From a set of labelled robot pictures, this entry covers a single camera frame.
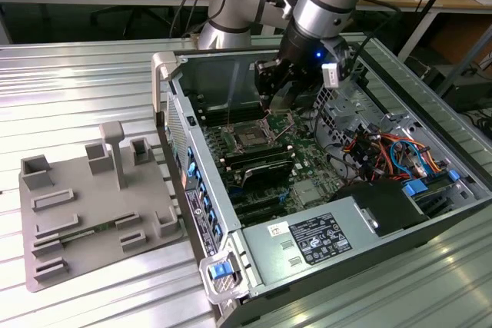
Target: motherboard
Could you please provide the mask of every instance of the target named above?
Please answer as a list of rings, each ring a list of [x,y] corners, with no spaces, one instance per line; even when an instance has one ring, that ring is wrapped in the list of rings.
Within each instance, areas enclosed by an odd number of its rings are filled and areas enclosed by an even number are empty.
[[[309,124],[289,110],[202,127],[243,225],[324,204],[343,186]]]

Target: warning sticker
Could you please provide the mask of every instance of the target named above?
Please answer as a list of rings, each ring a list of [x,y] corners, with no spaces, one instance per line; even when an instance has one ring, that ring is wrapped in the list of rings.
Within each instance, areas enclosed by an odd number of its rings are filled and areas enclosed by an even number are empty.
[[[352,249],[331,213],[293,224],[289,229],[304,260],[310,265]]]

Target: metal bracket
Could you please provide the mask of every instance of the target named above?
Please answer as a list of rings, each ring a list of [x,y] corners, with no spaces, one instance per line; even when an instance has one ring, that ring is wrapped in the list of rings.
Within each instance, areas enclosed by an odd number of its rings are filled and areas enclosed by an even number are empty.
[[[234,258],[234,254],[232,253],[231,249],[226,248],[222,251],[219,251],[215,255],[212,255],[211,257],[206,257],[202,259],[200,261],[200,265],[198,266],[198,270],[200,272],[201,279],[203,280],[207,298],[214,305],[218,305],[219,303],[223,303],[224,301],[230,299],[238,299],[244,297],[249,292],[248,282],[246,281],[244,276],[241,276],[241,278],[239,278],[238,284],[236,284],[229,290],[217,292],[217,290],[215,289],[214,281],[211,279],[208,269],[215,264],[223,263],[225,261],[231,261],[231,263],[235,265],[235,260],[233,261],[231,260],[231,258]]]
[[[294,11],[295,5],[298,3],[298,0],[283,0],[284,7],[282,8],[282,18],[283,19],[291,19],[292,12]]]
[[[178,73],[180,61],[172,51],[163,51],[152,55],[151,63],[152,105],[156,117],[161,113],[161,81],[169,81]]]

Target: white tag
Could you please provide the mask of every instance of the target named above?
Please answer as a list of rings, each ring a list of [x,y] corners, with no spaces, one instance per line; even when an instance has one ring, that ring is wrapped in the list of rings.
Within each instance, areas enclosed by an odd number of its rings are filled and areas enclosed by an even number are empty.
[[[268,226],[268,232],[270,232],[270,236],[275,237],[279,234],[286,234],[289,231],[289,223],[280,222],[276,224],[272,224]]]

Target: aluminum extrusion table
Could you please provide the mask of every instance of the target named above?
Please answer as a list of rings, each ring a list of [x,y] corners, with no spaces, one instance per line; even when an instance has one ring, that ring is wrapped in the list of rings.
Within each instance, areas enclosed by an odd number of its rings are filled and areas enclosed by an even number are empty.
[[[345,36],[348,41],[364,39]],[[279,38],[254,38],[255,45],[278,42]],[[145,136],[153,145],[163,178],[171,186],[152,120],[150,60],[156,51],[190,48],[189,41],[152,40],[0,49],[2,326],[215,326],[187,239],[39,293],[29,293],[24,286],[17,190],[20,158],[40,153],[50,161],[82,156],[84,145],[98,140],[98,124],[118,119],[128,139]],[[381,43],[373,41],[367,50],[492,171],[490,145],[483,137],[451,109],[437,104],[437,96]],[[382,82],[371,73],[367,77],[377,98],[390,111],[401,111],[397,97],[378,89]],[[428,245],[305,297],[251,326],[490,326],[491,264],[489,207]]]

